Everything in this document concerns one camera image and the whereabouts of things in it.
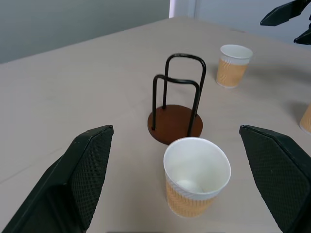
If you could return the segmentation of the white door frame post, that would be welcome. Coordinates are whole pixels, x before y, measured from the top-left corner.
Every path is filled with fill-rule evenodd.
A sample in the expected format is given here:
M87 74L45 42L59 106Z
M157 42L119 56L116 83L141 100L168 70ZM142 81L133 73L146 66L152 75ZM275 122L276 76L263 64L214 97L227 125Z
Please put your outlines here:
M197 0L170 0L169 18L187 16L195 18Z

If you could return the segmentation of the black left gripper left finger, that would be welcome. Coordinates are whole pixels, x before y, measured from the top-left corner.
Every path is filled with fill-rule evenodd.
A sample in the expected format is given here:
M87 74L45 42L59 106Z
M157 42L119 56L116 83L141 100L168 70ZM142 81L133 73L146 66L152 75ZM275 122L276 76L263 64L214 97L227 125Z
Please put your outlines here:
M86 233L110 155L113 126L78 135L41 176L1 233Z

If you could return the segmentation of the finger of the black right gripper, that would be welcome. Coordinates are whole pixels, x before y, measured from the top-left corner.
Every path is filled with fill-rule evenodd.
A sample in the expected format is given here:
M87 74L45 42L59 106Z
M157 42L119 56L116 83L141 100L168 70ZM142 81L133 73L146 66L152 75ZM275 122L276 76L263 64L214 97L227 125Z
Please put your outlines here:
M276 7L260 22L261 26L278 26L290 19L301 15L307 7L307 0L294 0Z
M294 43L311 45L311 23L309 24L309 28L304 33L294 39Z

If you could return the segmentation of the orange ripple paper cup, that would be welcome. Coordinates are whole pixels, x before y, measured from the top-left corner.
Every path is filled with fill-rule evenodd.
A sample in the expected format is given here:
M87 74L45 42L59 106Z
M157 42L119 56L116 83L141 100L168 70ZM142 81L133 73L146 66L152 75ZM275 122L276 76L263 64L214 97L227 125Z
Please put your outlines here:
M299 127L305 133L311 135L311 103L308 105L306 111L304 112Z
M248 67L253 52L241 45L223 45L218 63L216 82L225 88L239 85Z
M163 167L168 205L181 217L200 216L231 178L225 153L198 137L172 142L164 153Z

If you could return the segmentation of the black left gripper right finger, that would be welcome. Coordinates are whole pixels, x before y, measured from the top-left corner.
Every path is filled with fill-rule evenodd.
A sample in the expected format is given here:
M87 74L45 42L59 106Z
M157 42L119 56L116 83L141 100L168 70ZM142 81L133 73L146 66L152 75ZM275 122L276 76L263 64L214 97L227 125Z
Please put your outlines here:
M241 125L259 193L282 233L311 233L311 157L289 136Z

